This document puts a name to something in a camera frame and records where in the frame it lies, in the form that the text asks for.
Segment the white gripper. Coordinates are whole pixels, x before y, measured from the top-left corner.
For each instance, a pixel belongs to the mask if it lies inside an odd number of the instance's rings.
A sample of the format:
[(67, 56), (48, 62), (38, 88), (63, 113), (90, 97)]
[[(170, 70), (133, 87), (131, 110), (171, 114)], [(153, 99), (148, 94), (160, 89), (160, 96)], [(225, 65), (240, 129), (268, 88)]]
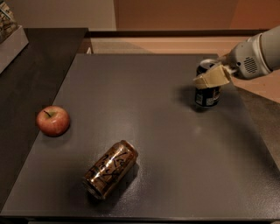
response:
[(225, 57), (203, 59), (197, 68), (193, 84), (197, 89), (216, 88), (228, 84), (230, 74), (222, 64), (233, 70), (235, 78), (252, 80), (272, 72), (268, 56), (272, 53), (272, 36), (260, 33), (235, 46)]

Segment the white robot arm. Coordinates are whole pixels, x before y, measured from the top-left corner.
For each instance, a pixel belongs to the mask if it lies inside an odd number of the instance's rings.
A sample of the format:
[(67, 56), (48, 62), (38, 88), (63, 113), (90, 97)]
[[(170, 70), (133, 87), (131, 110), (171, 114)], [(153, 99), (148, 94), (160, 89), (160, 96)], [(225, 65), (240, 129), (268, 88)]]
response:
[(193, 79), (197, 89), (216, 88), (228, 84), (232, 77), (253, 80), (280, 68), (280, 26), (259, 33), (236, 45), (217, 59), (204, 59), (206, 69)]

